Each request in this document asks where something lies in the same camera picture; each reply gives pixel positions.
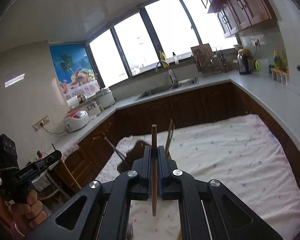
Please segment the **left hand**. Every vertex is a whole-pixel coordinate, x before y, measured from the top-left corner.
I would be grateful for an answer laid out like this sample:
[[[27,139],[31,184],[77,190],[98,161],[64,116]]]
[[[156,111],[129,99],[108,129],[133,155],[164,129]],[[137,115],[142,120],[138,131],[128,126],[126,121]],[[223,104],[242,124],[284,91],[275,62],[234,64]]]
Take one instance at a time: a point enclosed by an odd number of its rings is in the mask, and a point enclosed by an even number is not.
[[[33,189],[28,192],[25,203],[14,203],[10,205],[9,211],[13,217],[11,229],[16,239],[23,239],[48,217]]]

